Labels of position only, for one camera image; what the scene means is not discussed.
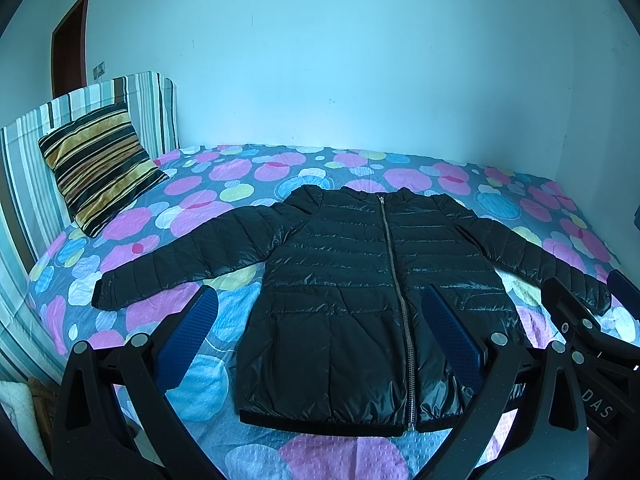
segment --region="wooden door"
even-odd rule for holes
[[[84,29],[89,0],[78,0],[53,31],[51,85],[53,98],[86,86]]]

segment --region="headboard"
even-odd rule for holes
[[[31,267],[71,220],[38,139],[85,113],[125,100],[151,158],[178,147],[175,86],[155,72],[63,95],[0,128],[0,380],[59,382],[64,363],[27,305]]]

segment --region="black puffer jacket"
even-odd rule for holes
[[[271,207],[226,212],[106,272],[94,305],[113,310],[180,283],[266,261],[238,346],[241,420],[341,435],[452,426],[471,391],[447,367],[420,312],[421,290],[478,313],[484,333],[527,342],[494,264],[541,284],[557,276],[593,312],[609,291],[451,197],[406,188],[295,190]]]

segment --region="jacket hem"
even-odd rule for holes
[[[292,431],[327,436],[401,436],[404,424],[345,424],[340,422],[313,422],[292,420],[273,415],[239,410],[240,422],[274,430]]]
[[[507,402],[503,413],[517,410],[520,407],[521,401],[522,396],[511,399],[509,402]],[[450,428],[453,428],[461,418],[462,415],[446,415],[439,418],[432,418],[431,420],[419,422],[416,425],[415,429],[419,433],[431,433],[432,431],[450,430]]]

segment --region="blue circle pattern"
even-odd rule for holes
[[[273,449],[263,444],[247,444],[229,451],[225,456],[226,471],[233,480],[293,480],[287,462]]]
[[[289,180],[285,180],[276,188],[276,197],[280,200],[286,199],[294,189],[304,186],[305,184],[315,184],[322,189],[333,189],[334,183],[327,177],[317,175],[295,176]]]
[[[476,193],[476,201],[490,215],[504,220],[520,218],[520,207],[507,197],[497,193]]]
[[[49,288],[49,283],[53,279],[54,268],[52,266],[45,267],[40,273],[38,281],[34,285],[34,289],[37,294],[42,294]]]
[[[223,361],[198,354],[180,386],[165,396],[182,420],[209,420],[220,411],[229,391],[229,377]]]
[[[399,153],[387,153],[386,161],[391,164],[408,164],[411,159],[406,155],[401,155]]]
[[[249,313],[260,294],[260,282],[226,290],[218,295],[218,317],[211,331],[218,339],[238,341],[249,319]]]
[[[76,240],[69,240],[66,244],[62,246],[60,251],[58,252],[58,263],[64,264],[76,251],[84,248],[86,245],[86,238],[78,238]]]

